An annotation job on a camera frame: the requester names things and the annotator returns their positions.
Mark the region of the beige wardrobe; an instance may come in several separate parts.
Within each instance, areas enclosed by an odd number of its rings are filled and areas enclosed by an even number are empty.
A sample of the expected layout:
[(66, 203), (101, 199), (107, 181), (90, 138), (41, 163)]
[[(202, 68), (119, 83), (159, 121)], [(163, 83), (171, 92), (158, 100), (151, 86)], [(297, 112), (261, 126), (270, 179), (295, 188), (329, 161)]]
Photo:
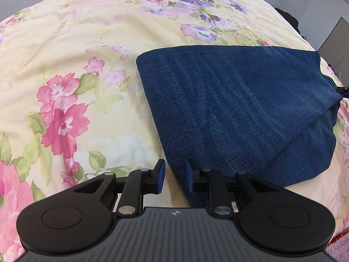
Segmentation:
[(348, 76), (348, 22), (341, 17), (319, 48), (320, 55), (340, 77)]

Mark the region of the blue denim jeans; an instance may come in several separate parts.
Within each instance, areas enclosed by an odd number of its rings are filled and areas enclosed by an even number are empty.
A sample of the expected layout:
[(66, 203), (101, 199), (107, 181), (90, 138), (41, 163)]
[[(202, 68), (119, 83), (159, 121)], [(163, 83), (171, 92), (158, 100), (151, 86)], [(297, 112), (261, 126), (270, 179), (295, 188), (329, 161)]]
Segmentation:
[(169, 166), (195, 208), (186, 160), (281, 187), (329, 168), (342, 95), (317, 52), (278, 46), (179, 46), (136, 59)]

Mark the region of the floral yellow bed quilt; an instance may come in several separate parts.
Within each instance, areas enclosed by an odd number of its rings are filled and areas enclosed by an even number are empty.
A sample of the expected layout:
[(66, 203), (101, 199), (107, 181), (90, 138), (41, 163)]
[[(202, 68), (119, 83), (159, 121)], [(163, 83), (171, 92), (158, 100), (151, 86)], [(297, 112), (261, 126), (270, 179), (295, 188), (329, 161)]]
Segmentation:
[[(348, 260), (329, 254), (348, 233), (348, 95), (324, 172), (281, 187), (210, 169), (190, 206), (136, 59), (203, 45), (317, 52), (264, 0), (45, 0), (1, 22), (2, 261)], [(162, 192), (142, 195), (159, 159)]]

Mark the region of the dark clothes pile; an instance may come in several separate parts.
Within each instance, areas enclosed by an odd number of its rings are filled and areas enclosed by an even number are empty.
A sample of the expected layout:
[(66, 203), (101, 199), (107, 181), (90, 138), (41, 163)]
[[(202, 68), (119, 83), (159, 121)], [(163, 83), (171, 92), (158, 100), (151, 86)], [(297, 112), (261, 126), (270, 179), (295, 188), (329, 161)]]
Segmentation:
[(275, 8), (275, 10), (300, 34), (299, 31), (299, 21), (292, 16), (290, 13), (285, 12), (279, 8)]

